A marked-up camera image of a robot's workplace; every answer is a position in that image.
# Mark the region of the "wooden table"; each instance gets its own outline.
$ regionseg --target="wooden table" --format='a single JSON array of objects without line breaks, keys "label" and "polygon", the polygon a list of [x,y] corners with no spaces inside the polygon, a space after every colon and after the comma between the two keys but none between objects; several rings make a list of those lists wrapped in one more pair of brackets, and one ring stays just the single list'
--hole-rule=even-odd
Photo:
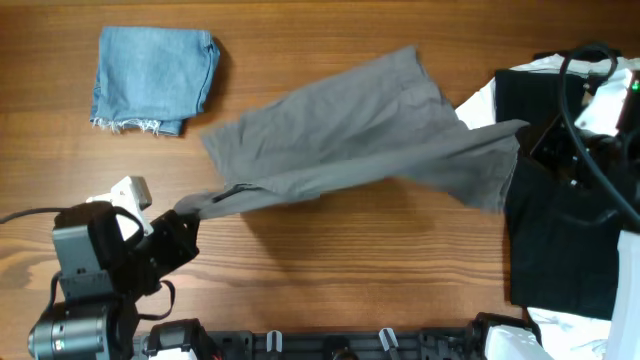
[{"label": "wooden table", "polygon": [[[640,55],[637,1],[66,6],[85,2],[0,8],[0,215],[73,205],[126,175],[141,175],[154,199],[146,215],[154,218],[186,194],[222,186],[198,139],[204,127],[407,44],[418,46],[454,104],[486,84],[493,70],[529,62],[535,52],[600,39],[628,57]],[[183,137],[91,127],[105,25],[200,28],[217,37],[222,58],[207,111],[189,121]],[[52,219],[0,226],[4,359],[28,357],[27,333],[59,268]],[[263,332],[455,326],[479,311],[519,316],[506,300],[504,234],[500,215],[400,180],[206,221],[201,254],[170,276],[178,287],[170,319]],[[139,302],[145,312],[167,306],[166,291]]]}]

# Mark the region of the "folded clothing pile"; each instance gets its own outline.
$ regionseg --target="folded clothing pile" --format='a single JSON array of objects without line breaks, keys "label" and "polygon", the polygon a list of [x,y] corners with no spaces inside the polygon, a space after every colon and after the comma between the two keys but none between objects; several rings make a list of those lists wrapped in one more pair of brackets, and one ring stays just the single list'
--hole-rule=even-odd
[{"label": "folded clothing pile", "polygon": [[180,135],[183,121],[203,111],[219,58],[208,31],[106,27],[90,120]]}]

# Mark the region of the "clothing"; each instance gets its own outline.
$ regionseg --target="clothing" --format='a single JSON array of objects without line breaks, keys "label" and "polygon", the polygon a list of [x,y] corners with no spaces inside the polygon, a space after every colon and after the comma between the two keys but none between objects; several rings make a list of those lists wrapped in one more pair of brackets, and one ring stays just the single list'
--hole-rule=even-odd
[{"label": "clothing", "polygon": [[208,31],[106,27],[90,120],[180,135],[183,120],[203,111],[219,58]]},{"label": "clothing", "polygon": [[528,308],[540,327],[542,346],[556,360],[603,360],[611,321]]},{"label": "clothing", "polygon": [[[543,126],[558,113],[557,74],[496,72],[496,120]],[[582,110],[585,80],[567,79],[570,112]],[[527,157],[518,161],[505,215],[511,241],[511,302],[610,319],[617,287],[621,220],[580,225],[608,208],[608,197],[558,182]]]},{"label": "clothing", "polygon": [[[515,71],[526,71],[539,74],[557,74],[564,58],[560,55],[549,56],[544,59],[533,61],[529,64],[519,65],[511,68]],[[611,61],[602,60],[596,63],[588,61],[573,60],[569,64],[568,73],[586,77],[589,74],[605,75],[609,71]],[[640,58],[625,59],[618,58],[618,70],[640,69]],[[456,109],[456,114],[460,120],[464,121],[469,129],[477,129],[496,123],[495,116],[495,79],[489,81],[482,89],[477,91],[472,97],[465,101]]]},{"label": "clothing", "polygon": [[175,209],[212,218],[403,176],[498,211],[523,125],[468,130],[408,47],[205,131],[226,189]]}]

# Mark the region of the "black cable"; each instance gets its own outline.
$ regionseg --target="black cable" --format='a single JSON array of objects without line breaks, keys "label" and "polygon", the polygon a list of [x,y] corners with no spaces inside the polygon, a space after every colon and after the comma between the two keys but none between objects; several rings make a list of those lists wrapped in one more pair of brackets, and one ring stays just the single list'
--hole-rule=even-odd
[{"label": "black cable", "polygon": [[67,208],[55,208],[55,207],[51,207],[51,208],[35,208],[35,209],[29,209],[29,210],[23,210],[23,211],[18,211],[15,212],[13,214],[7,215],[3,218],[0,218],[0,225],[1,224],[5,224],[13,219],[17,219],[19,217],[23,217],[23,216],[27,216],[27,215],[33,215],[33,214],[43,214],[43,213],[50,213],[50,212],[62,212],[64,210],[67,210]]},{"label": "black cable", "polygon": [[51,278],[51,293],[49,293],[49,304],[47,304],[47,307],[44,309],[45,312],[53,309],[53,304],[56,302],[56,290],[58,289],[58,280],[60,280],[60,277],[62,277],[62,271],[53,274]]},{"label": "black cable", "polygon": [[138,316],[140,317],[141,320],[158,321],[171,315],[171,311],[173,311],[173,304],[176,302],[176,288],[175,286],[173,286],[173,284],[169,280],[162,280],[160,281],[160,283],[167,285],[167,287],[169,288],[170,301],[171,301],[171,306],[169,307],[169,310],[166,313],[160,314],[160,315],[140,314]]},{"label": "black cable", "polygon": [[591,170],[591,172],[593,173],[593,176],[609,194],[611,199],[616,203],[616,205],[620,209],[620,212],[626,216],[627,220],[630,222],[630,225],[632,225],[635,229],[640,229],[640,215],[638,215],[633,206],[629,204],[629,202],[620,194],[615,186],[613,186],[611,181],[607,179],[602,170],[600,170],[600,168],[598,167],[598,164],[596,164],[591,155],[589,155],[587,149],[584,146],[584,143],[580,139],[578,131],[575,128],[575,120],[569,112],[569,100],[567,99],[567,70],[569,69],[569,63],[571,62],[571,60],[585,51],[600,51],[607,55],[609,60],[611,60],[611,67],[607,74],[607,78],[611,77],[618,66],[618,59],[611,53],[608,47],[602,44],[586,45],[572,51],[564,59],[564,61],[562,62],[562,66],[560,67],[560,89],[558,92],[560,112],[564,119],[571,140],[576,146],[576,149],[578,149],[578,152],[580,152],[580,154],[582,155],[582,158],[584,159],[589,170]]}]

